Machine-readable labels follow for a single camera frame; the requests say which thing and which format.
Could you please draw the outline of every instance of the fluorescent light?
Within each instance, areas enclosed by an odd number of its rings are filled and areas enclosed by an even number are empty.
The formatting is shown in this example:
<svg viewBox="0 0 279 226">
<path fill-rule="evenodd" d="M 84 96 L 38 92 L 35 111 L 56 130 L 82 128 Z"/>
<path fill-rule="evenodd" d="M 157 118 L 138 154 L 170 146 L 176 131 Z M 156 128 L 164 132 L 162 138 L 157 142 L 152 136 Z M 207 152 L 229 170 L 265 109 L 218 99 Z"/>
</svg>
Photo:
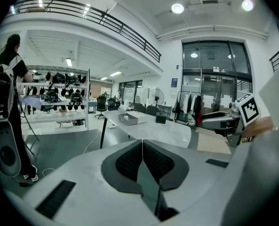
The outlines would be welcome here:
<svg viewBox="0 0 279 226">
<path fill-rule="evenodd" d="M 253 2 L 250 0 L 244 0 L 242 2 L 242 7 L 245 11 L 251 11 L 253 9 Z"/>
<path fill-rule="evenodd" d="M 39 7 L 42 8 L 43 7 L 43 1 L 39 0 Z"/>
<path fill-rule="evenodd" d="M 88 12 L 89 12 L 89 10 L 90 10 L 90 6 L 91 6 L 91 5 L 90 5 L 89 3 L 87 3 L 86 6 L 87 6 L 87 7 L 85 7 L 84 14 L 83 14 L 83 18 L 85 18 L 85 17 L 87 16 L 87 14 L 88 14 Z"/>
<path fill-rule="evenodd" d="M 117 74 L 120 74 L 121 72 L 115 72 L 115 73 L 113 73 L 113 74 L 110 74 L 110 76 L 115 76 L 115 75 L 117 75 Z"/>
<path fill-rule="evenodd" d="M 198 55 L 197 55 L 196 53 L 192 53 L 192 54 L 191 54 L 191 57 L 192 57 L 192 58 L 196 58 L 196 57 L 198 57 Z"/>
<path fill-rule="evenodd" d="M 174 5 L 172 6 L 172 11 L 173 11 L 174 13 L 182 13 L 183 10 L 184 10 L 184 7 L 183 7 L 181 4 L 179 4 L 179 3 L 176 3 L 176 4 L 174 4 Z"/>
<path fill-rule="evenodd" d="M 12 14 L 15 14 L 15 13 L 16 13 L 16 12 L 15 12 L 15 8 L 14 8 L 13 5 L 11 6 L 11 12 L 12 12 Z"/>
<path fill-rule="evenodd" d="M 66 63 L 69 67 L 72 67 L 72 60 L 71 59 L 67 58 Z"/>
</svg>

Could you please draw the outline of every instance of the chair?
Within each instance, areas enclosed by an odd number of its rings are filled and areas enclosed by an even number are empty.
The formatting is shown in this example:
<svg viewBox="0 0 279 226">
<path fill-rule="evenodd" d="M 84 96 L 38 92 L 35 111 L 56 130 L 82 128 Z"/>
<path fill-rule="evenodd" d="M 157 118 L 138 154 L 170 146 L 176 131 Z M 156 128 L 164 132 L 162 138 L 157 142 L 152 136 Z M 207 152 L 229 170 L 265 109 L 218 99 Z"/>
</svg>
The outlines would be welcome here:
<svg viewBox="0 0 279 226">
<path fill-rule="evenodd" d="M 133 108 L 135 111 L 145 113 L 145 107 L 141 103 L 134 103 Z"/>
<path fill-rule="evenodd" d="M 115 99 L 109 98 L 108 99 L 108 111 L 116 111 L 118 108 L 116 108 Z"/>
<path fill-rule="evenodd" d="M 157 112 L 160 112 L 160 110 L 158 109 L 158 107 L 155 107 L 155 106 L 152 106 L 152 105 L 149 105 L 147 107 L 147 109 L 145 110 L 145 113 L 148 114 L 148 115 L 152 115 L 152 116 L 156 116 L 156 113 Z"/>
<path fill-rule="evenodd" d="M 99 96 L 96 100 L 97 100 L 96 110 L 100 111 L 101 113 L 99 115 L 95 115 L 94 117 L 98 116 L 99 119 L 101 116 L 103 116 L 102 112 L 107 110 L 106 97 Z"/>
</svg>

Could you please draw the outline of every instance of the white ceiling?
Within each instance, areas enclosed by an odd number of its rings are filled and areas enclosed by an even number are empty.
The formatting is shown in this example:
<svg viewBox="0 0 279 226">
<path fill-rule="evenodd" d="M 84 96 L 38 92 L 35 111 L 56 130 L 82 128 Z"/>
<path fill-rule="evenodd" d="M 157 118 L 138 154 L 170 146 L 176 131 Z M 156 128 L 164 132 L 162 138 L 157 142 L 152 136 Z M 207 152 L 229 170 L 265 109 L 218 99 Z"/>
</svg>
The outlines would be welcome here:
<svg viewBox="0 0 279 226">
<path fill-rule="evenodd" d="M 0 51 L 9 36 L 0 36 Z M 26 65 L 66 68 L 65 59 L 70 58 L 73 68 L 90 68 L 90 75 L 97 78 L 121 80 L 138 74 L 154 75 L 149 67 L 113 47 L 62 32 L 29 31 L 26 41 L 21 41 L 19 54 Z M 117 71 L 122 74 L 110 77 L 110 74 Z"/>
<path fill-rule="evenodd" d="M 118 3 L 120 1 L 126 3 L 125 8 L 129 11 L 137 10 L 140 16 L 150 22 L 148 24 L 150 27 L 160 26 L 158 34 L 188 26 L 211 24 L 245 27 L 266 32 L 266 26 L 271 17 L 270 10 L 263 0 L 252 0 L 255 7 L 250 12 L 241 8 L 243 0 L 217 0 L 217 4 L 202 4 L 202 0 L 117 0 Z M 181 3 L 184 6 L 182 14 L 174 14 L 170 11 L 175 3 Z M 153 16 L 154 19 L 149 19 L 147 14 Z"/>
</svg>

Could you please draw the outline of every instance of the door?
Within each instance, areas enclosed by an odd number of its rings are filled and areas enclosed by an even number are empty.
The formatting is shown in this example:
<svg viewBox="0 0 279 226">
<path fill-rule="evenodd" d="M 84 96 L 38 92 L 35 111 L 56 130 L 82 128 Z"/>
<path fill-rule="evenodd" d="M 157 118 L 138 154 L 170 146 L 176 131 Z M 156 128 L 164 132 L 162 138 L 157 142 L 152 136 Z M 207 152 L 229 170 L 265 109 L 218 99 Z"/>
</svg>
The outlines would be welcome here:
<svg viewBox="0 0 279 226">
<path fill-rule="evenodd" d="M 217 75 L 202 75 L 201 114 L 227 111 L 234 102 L 235 78 Z"/>
</svg>

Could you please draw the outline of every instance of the table leg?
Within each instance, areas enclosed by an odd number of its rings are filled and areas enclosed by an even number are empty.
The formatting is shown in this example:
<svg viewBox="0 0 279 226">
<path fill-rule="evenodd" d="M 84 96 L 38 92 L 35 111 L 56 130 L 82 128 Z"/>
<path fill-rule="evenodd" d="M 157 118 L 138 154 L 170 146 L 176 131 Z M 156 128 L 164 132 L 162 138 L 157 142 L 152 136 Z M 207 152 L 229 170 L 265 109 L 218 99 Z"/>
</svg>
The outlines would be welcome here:
<svg viewBox="0 0 279 226">
<path fill-rule="evenodd" d="M 107 118 L 105 117 L 104 125 L 103 125 L 103 131 L 102 131 L 102 137 L 101 137 L 101 147 L 100 147 L 100 149 L 103 147 L 106 125 L 107 125 Z"/>
</svg>

